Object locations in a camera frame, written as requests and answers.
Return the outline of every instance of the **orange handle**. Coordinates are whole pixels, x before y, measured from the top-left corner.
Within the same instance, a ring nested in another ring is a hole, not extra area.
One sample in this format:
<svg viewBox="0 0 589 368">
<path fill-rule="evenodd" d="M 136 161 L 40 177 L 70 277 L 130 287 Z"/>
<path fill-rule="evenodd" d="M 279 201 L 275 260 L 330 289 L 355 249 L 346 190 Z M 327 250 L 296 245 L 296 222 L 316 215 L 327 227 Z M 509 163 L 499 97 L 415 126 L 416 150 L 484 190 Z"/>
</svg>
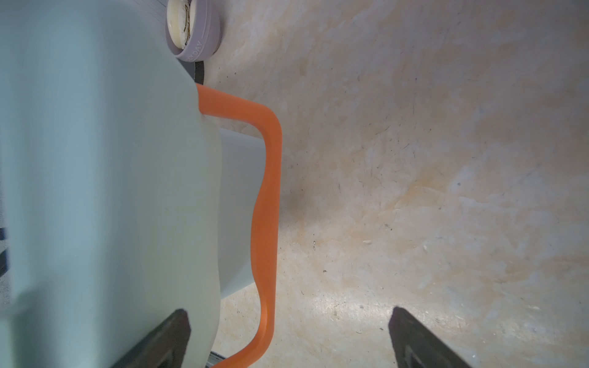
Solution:
<svg viewBox="0 0 589 368">
<path fill-rule="evenodd" d="M 260 326 L 253 340 L 218 368 L 249 367 L 270 346 L 274 335 L 276 306 L 276 260 L 278 254 L 278 213 L 282 129 L 276 115 L 264 105 L 197 84 L 198 108 L 204 115 L 239 120 L 256 127 L 266 145 L 266 168 L 252 216 L 252 273 L 260 295 Z"/>
</svg>

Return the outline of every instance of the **stained floor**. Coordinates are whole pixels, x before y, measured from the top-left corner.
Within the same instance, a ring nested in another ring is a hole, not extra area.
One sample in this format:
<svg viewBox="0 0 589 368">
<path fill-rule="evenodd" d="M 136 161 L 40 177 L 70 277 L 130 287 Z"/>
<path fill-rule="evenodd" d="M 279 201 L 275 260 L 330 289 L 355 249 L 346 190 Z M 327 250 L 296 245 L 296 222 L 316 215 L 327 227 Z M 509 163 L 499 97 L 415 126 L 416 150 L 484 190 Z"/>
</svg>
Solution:
<svg viewBox="0 0 589 368">
<path fill-rule="evenodd" d="M 587 3 L 217 4 L 205 84 L 284 132 L 277 322 L 254 367 L 394 367 L 397 305 L 473 367 L 586 366 Z M 254 286 L 224 299 L 213 350 L 245 346 L 258 313 Z"/>
</svg>

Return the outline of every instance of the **concrete floor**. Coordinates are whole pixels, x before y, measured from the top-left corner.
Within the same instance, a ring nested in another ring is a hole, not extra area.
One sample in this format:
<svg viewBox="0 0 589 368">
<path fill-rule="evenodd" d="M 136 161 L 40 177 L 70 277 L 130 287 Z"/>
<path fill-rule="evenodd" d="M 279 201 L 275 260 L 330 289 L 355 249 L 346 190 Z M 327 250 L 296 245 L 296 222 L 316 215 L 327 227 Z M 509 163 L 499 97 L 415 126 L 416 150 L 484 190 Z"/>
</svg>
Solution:
<svg viewBox="0 0 589 368">
<path fill-rule="evenodd" d="M 395 366 L 397 305 L 474 367 L 587 366 L 586 2 L 217 3 L 205 84 L 284 132 L 277 322 L 254 367 Z M 258 313 L 254 286 L 224 299 L 213 350 L 245 346 Z"/>
</svg>

